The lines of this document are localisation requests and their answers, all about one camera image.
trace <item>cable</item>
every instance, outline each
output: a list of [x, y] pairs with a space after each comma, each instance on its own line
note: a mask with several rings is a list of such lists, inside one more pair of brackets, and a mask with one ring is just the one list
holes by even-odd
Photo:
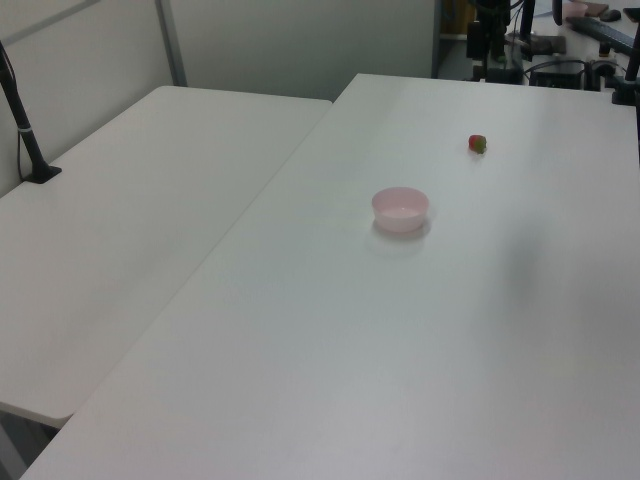
[[18, 131], [18, 176], [20, 177], [20, 181], [24, 182], [24, 177], [22, 176], [22, 167], [20, 166], [20, 131]]
[[624, 73], [627, 73], [627, 69], [624, 68], [622, 65], [620, 65], [619, 63], [616, 62], [612, 62], [611, 60], [596, 60], [592, 63], [592, 65], [596, 66], [596, 65], [600, 65], [600, 64], [605, 64], [605, 65], [611, 65], [612, 67], [617, 67], [620, 70], [622, 70]]
[[[579, 80], [581, 80], [581, 79], [582, 79], [582, 76], [585, 74], [585, 72], [586, 72], [586, 70], [585, 70], [585, 69], [582, 69], [582, 70], [580, 70], [580, 71], [578, 72], [578, 79], [579, 79]], [[528, 76], [526, 73], [524, 74], [524, 76], [525, 76], [525, 77], [527, 77], [527, 80], [531, 80], [531, 79], [529, 78], [529, 76]]]
[[553, 65], [562, 65], [564, 63], [579, 63], [581, 65], [587, 64], [587, 62], [584, 62], [582, 60], [551, 60], [550, 62], [543, 62], [543, 63], [539, 63], [538, 65], [534, 65], [533, 67], [526, 69], [522, 73], [526, 76], [527, 73], [533, 72], [535, 70], [539, 70], [540, 68], [551, 67]]
[[513, 21], [513, 31], [511, 32], [511, 63], [513, 63], [513, 51], [516, 46], [516, 26], [518, 25], [518, 17], [520, 16], [520, 12], [522, 12], [523, 8], [524, 8], [524, 5], [522, 5], [518, 9], [518, 11], [515, 13], [515, 15], [511, 17], [511, 21]]

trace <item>bowl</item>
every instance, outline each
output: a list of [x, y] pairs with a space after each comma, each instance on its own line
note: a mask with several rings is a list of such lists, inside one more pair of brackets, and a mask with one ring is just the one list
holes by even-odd
[[571, 2], [562, 4], [562, 18], [567, 17], [584, 17], [589, 9], [588, 5], [580, 2]]
[[415, 188], [392, 187], [376, 193], [371, 206], [380, 228], [404, 233], [422, 226], [429, 208], [429, 199]]

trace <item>table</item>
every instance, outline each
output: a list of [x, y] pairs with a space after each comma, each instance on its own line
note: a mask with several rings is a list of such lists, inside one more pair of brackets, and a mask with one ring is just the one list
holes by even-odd
[[[636, 478], [635, 135], [604, 95], [359, 75], [25, 480]], [[372, 224], [392, 185], [427, 228]]]
[[0, 409], [60, 427], [326, 101], [162, 87], [0, 201]]

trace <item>white wall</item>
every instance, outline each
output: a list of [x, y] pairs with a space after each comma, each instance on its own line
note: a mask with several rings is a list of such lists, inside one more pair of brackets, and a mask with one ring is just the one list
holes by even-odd
[[171, 0], [170, 6], [189, 86], [335, 100], [356, 73], [429, 77], [437, 3]]
[[[171, 84], [153, 0], [101, 0], [6, 50], [46, 161]], [[18, 184], [15, 159], [16, 125], [1, 95], [0, 196]]]

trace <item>black mount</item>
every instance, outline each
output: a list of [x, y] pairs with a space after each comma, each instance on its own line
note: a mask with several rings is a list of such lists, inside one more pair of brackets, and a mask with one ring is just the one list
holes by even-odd
[[2, 89], [7, 97], [7, 102], [9, 102], [13, 118], [18, 126], [18, 132], [20, 132], [24, 146], [31, 158], [31, 174], [25, 177], [24, 180], [32, 183], [45, 183], [59, 174], [62, 169], [48, 165], [47, 162], [44, 161], [44, 158], [42, 158], [42, 153], [40, 152], [40, 147], [36, 141], [36, 136], [33, 133], [33, 129], [31, 128], [31, 124], [27, 118], [27, 113], [22, 106], [20, 95], [18, 95], [18, 86], [16, 84], [16, 79], [13, 76], [13, 71], [11, 70], [7, 53], [5, 52], [1, 42], [0, 83], [2, 84]]
[[[484, 78], [489, 83], [521, 85], [523, 59], [531, 61], [534, 55], [566, 52], [564, 37], [531, 33], [535, 0], [523, 1], [522, 22], [517, 35], [507, 33], [511, 0], [474, 0], [472, 3], [478, 13], [477, 20], [468, 24], [467, 58], [482, 62], [474, 67], [472, 80]], [[558, 6], [554, 5], [554, 12], [557, 10]]]
[[[627, 8], [632, 13], [640, 13], [640, 8]], [[638, 83], [638, 67], [640, 67], [640, 24], [636, 29], [636, 36], [633, 39], [633, 48], [629, 55], [629, 65], [624, 78], [620, 76], [608, 77], [605, 80], [607, 88], [615, 89], [611, 95], [611, 102], [615, 105], [636, 104], [636, 93], [640, 93], [640, 83]]]

